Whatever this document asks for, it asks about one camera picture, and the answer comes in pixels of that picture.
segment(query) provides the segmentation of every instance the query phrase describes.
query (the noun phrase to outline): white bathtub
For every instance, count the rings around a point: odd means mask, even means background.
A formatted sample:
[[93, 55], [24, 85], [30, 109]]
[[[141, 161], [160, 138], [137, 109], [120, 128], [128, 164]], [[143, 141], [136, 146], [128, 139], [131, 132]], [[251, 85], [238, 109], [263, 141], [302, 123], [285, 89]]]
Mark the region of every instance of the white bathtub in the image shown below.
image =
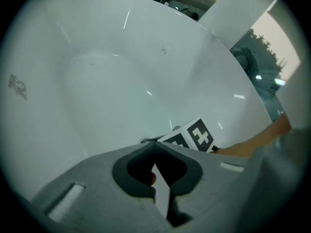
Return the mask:
[[271, 123], [229, 50], [152, 0], [29, 0], [0, 62], [2, 167], [27, 199], [91, 155], [197, 116], [221, 148]]

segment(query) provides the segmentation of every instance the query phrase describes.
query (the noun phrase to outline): gray plastic part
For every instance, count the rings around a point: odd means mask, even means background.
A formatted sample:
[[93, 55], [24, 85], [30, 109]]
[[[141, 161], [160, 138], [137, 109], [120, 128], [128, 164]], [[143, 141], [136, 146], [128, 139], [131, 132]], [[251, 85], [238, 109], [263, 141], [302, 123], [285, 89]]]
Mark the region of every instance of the gray plastic part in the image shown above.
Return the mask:
[[[73, 183], [79, 183], [86, 188], [61, 222], [74, 232], [249, 232], [270, 220], [298, 187], [310, 159], [310, 133], [279, 137], [249, 160], [162, 143], [203, 168], [195, 189], [175, 198], [179, 211], [192, 217], [178, 227], [162, 217], [153, 199], [128, 195], [112, 177], [119, 158], [148, 143], [82, 161], [42, 189], [33, 205], [47, 214]], [[220, 167], [221, 162], [247, 165], [238, 173]]]

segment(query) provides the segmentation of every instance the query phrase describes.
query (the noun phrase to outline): window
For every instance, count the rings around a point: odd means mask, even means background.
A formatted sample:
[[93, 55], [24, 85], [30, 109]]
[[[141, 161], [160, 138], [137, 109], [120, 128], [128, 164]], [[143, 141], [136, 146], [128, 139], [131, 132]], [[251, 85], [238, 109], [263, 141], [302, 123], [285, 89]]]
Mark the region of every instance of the window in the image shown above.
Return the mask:
[[217, 0], [162, 0], [161, 3], [198, 21]]
[[231, 53], [253, 83], [272, 120], [283, 112], [275, 97], [276, 91], [300, 65], [296, 52], [297, 44], [294, 47], [288, 37], [294, 35], [297, 38], [299, 29], [294, 25], [289, 27], [289, 23], [295, 19], [280, 3], [283, 2], [277, 0], [231, 49]]

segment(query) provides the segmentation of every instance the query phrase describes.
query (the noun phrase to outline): stain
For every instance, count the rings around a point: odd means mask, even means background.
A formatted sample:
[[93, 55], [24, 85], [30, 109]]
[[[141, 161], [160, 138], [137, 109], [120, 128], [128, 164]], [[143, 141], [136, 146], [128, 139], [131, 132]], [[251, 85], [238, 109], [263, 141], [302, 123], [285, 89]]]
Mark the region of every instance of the stain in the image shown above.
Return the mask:
[[27, 88], [24, 82], [20, 81], [15, 75], [10, 75], [10, 80], [8, 84], [9, 88], [15, 90], [15, 94], [21, 95], [25, 100], [27, 100]]
[[166, 48], [161, 47], [161, 49], [160, 49], [159, 52], [160, 52], [160, 53], [163, 53], [163, 54], [166, 54], [166, 53], [167, 53], [167, 50], [166, 50]]

